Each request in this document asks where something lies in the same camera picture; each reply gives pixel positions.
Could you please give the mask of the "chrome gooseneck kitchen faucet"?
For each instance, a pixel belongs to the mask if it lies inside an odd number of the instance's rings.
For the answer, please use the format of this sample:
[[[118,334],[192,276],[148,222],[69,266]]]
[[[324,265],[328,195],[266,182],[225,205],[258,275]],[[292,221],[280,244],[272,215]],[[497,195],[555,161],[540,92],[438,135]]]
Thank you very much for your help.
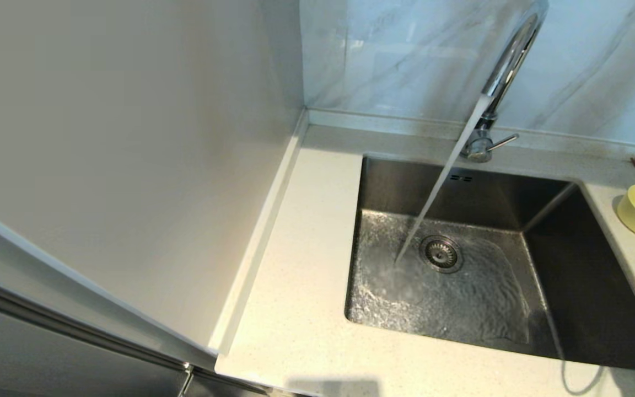
[[[494,66],[494,70],[483,87],[483,94],[490,97],[491,102],[485,110],[479,113],[480,118],[461,149],[460,156],[462,158],[476,163],[489,162],[492,159],[492,151],[519,138],[516,133],[494,143],[491,138],[491,129],[498,118],[497,108],[501,105],[501,101],[530,52],[532,43],[536,40],[542,23],[544,23],[548,9],[548,0],[532,0],[531,7],[514,28]]]

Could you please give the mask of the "stainless steel sink basin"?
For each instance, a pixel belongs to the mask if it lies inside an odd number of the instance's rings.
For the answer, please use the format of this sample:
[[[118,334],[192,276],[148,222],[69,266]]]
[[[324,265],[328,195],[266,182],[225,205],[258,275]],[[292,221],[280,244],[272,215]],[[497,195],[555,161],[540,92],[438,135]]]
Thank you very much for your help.
[[[441,170],[363,158],[346,319],[635,370],[635,294],[578,184],[454,168],[394,266]],[[456,241],[459,271],[421,259],[428,235]]]

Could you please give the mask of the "round metal drain strainer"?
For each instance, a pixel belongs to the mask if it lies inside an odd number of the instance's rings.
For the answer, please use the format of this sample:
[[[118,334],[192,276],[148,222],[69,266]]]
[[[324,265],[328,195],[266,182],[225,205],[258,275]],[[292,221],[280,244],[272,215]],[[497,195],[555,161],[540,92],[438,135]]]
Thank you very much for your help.
[[[461,247],[445,235],[426,236],[419,251],[421,259],[438,273],[456,273],[464,265]]]

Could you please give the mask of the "running water stream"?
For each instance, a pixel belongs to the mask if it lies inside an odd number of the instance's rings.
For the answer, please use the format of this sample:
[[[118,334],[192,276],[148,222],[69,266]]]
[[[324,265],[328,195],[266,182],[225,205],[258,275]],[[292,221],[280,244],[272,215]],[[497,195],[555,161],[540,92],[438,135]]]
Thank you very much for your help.
[[[465,126],[462,128],[461,134],[459,138],[457,139],[454,148],[452,149],[451,153],[449,153],[448,160],[446,160],[446,163],[444,163],[443,170],[441,171],[441,173],[439,173],[439,176],[436,182],[434,183],[433,188],[431,189],[430,194],[428,195],[428,198],[423,204],[423,207],[420,210],[420,213],[416,217],[416,220],[414,221],[413,226],[411,226],[411,228],[408,229],[408,234],[406,236],[405,241],[403,242],[403,246],[399,249],[398,254],[396,254],[395,261],[393,262],[394,266],[399,264],[404,254],[408,251],[408,247],[410,246],[411,241],[416,234],[416,231],[419,230],[420,225],[425,218],[425,215],[428,213],[428,210],[430,209],[431,205],[433,205],[434,199],[437,198],[439,191],[443,187],[445,179],[448,177],[456,159],[459,156],[459,153],[461,152],[462,148],[465,146],[465,143],[469,140],[469,137],[473,133],[476,127],[476,124],[478,123],[479,119],[481,118],[483,113],[486,111],[486,109],[489,107],[491,102],[492,102],[491,96],[486,94],[481,94],[478,101],[475,103],[474,109],[468,121],[466,121]]]

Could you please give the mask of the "grey steel cabinet front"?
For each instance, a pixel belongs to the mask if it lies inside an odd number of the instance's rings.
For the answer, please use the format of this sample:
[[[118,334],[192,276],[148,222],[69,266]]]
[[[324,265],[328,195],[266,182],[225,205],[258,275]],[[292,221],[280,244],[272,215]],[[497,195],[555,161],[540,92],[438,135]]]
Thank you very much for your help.
[[[201,367],[191,373],[151,364],[0,313],[0,397],[268,397],[268,391]]]

